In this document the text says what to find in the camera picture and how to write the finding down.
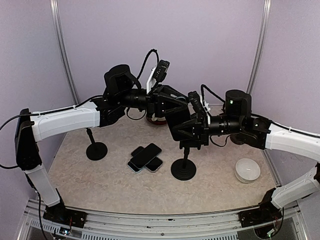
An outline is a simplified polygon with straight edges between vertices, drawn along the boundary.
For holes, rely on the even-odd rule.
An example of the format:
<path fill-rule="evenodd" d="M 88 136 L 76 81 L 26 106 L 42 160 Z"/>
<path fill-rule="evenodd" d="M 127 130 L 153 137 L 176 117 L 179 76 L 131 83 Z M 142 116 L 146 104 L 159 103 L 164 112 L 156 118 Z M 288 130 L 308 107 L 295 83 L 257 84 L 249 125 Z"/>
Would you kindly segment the tall black clamp phone stand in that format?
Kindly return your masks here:
<path fill-rule="evenodd" d="M 175 160 L 171 165 L 171 174 L 180 181 L 192 179 L 197 172 L 197 167 L 193 161 L 188 159 L 190 148 L 200 149 L 201 146 L 195 140 L 182 140 L 179 142 L 179 148 L 183 149 L 183 158 Z"/>

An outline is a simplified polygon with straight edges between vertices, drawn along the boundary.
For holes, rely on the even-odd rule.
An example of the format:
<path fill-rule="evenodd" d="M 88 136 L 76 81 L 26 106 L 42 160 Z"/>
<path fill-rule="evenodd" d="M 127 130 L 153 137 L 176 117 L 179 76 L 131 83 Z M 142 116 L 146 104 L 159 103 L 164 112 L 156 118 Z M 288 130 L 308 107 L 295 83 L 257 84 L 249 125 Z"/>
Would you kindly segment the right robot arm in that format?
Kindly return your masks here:
<path fill-rule="evenodd" d="M 184 151 L 184 156 L 171 166 L 176 179 L 187 181 L 196 174 L 196 166 L 188 158 L 192 148 L 210 144 L 214 136 L 226 136 L 238 144 L 266 151 L 271 159 L 281 160 L 274 165 L 281 185 L 268 190 L 257 208 L 239 213 L 243 227 L 282 218 L 286 205 L 320 191 L 318 134 L 252 113 L 252 98 L 242 90 L 228 90 L 222 102 L 222 113 L 211 115 L 203 93 L 192 91 L 175 99 L 178 109 L 168 124 Z"/>

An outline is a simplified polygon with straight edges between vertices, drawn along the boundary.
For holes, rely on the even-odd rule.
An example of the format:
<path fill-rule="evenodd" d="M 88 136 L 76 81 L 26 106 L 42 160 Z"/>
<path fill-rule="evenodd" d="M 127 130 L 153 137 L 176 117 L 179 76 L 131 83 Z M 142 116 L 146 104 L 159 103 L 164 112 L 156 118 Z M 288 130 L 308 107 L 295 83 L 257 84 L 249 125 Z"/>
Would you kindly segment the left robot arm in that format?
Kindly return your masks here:
<path fill-rule="evenodd" d="M 45 204 L 44 218 L 56 223 L 82 222 L 86 214 L 67 208 L 43 165 L 39 142 L 80 129 L 115 124 L 127 108 L 145 111 L 149 117 L 169 118 L 188 108 L 187 97 L 163 84 L 167 67 L 157 65 L 142 88 L 130 67 L 120 64 L 104 74 L 105 90 L 84 103 L 49 111 L 20 112 L 15 133 L 17 166 Z"/>

